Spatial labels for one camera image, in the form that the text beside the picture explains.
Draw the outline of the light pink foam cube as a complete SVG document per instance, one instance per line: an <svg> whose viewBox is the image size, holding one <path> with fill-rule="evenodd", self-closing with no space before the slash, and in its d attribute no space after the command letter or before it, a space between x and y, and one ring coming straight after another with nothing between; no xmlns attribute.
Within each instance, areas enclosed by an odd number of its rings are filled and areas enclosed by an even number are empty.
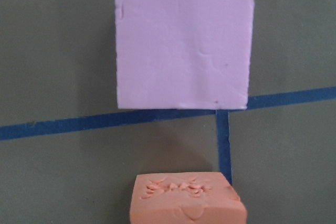
<svg viewBox="0 0 336 224"><path fill-rule="evenodd" d="M120 109L244 110L255 0L115 0Z"/></svg>

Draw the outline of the orange foam cube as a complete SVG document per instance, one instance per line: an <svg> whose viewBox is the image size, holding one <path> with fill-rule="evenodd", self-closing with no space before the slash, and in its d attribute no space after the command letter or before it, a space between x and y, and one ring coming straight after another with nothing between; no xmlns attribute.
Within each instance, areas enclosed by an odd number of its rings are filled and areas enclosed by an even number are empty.
<svg viewBox="0 0 336 224"><path fill-rule="evenodd" d="M247 210L220 172L141 174L131 223L246 223Z"/></svg>

